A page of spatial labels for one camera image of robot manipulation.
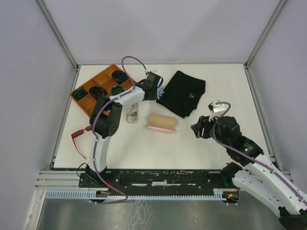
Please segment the light blue cloth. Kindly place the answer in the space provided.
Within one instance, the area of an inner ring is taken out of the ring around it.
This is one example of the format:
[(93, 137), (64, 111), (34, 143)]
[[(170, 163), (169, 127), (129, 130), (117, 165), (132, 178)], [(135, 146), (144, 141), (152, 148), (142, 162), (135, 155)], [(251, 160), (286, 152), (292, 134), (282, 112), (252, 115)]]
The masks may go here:
[(164, 87), (162, 84), (157, 88), (157, 100), (159, 100), (164, 94)]

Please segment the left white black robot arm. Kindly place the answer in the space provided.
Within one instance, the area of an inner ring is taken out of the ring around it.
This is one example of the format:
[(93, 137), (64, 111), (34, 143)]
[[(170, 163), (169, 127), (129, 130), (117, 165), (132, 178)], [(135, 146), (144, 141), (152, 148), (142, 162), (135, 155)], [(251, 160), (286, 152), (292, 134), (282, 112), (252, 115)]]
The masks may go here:
[(91, 159), (85, 169), (94, 186), (101, 187), (106, 182), (103, 171), (107, 168), (108, 146), (111, 137), (119, 128), (122, 110), (142, 101), (155, 101), (162, 83), (162, 77), (149, 72), (147, 78), (134, 84), (127, 91), (111, 97), (101, 96), (96, 102), (89, 121), (95, 142)]

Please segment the marble pattern glasses case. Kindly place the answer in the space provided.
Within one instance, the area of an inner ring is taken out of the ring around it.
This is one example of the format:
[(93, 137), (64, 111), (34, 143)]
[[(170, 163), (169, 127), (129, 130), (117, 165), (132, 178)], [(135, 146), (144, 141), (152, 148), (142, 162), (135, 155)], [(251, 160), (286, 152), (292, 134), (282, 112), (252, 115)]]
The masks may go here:
[(135, 103), (126, 109), (126, 120), (128, 123), (136, 123), (138, 121), (139, 104)]

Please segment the pink glasses case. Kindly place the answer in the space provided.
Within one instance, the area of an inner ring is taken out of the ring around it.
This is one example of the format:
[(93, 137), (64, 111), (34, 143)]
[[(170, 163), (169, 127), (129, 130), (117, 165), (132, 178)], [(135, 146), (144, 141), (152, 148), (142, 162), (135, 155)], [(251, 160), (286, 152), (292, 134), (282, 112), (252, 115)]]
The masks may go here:
[(149, 114), (146, 126), (154, 130), (174, 132), (178, 126), (178, 120), (172, 116)]

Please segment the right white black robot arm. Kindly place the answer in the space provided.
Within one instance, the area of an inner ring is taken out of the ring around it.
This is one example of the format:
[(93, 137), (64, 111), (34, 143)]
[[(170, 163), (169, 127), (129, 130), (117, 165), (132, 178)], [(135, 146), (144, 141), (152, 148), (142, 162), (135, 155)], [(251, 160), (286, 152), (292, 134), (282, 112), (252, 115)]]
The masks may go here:
[(222, 169), (223, 186), (235, 185), (248, 192), (268, 207), (286, 230), (307, 228), (306, 193), (278, 170), (254, 141), (242, 135), (234, 117), (200, 116), (191, 129), (197, 138), (213, 138), (233, 160)]

